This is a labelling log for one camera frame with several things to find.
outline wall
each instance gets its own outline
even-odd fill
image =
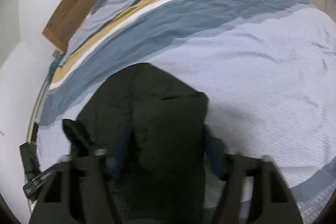
[[[61,0],[0,0],[0,193],[22,224],[30,213],[23,194],[19,145],[55,47],[41,35]]]

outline bed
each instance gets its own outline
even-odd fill
[[[216,137],[271,155],[304,223],[319,220],[336,188],[336,24],[310,1],[63,0],[43,33],[65,53],[34,113],[42,171],[69,153],[62,119],[110,75],[148,62],[205,92]],[[221,188],[208,173],[204,209]]]

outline dark green fabric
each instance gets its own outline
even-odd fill
[[[127,127],[134,130],[137,150],[123,178],[132,191],[121,195],[127,219],[200,219],[207,105],[205,94],[141,63],[110,76],[78,115],[95,148],[109,154]],[[120,187],[129,192],[129,183]]]

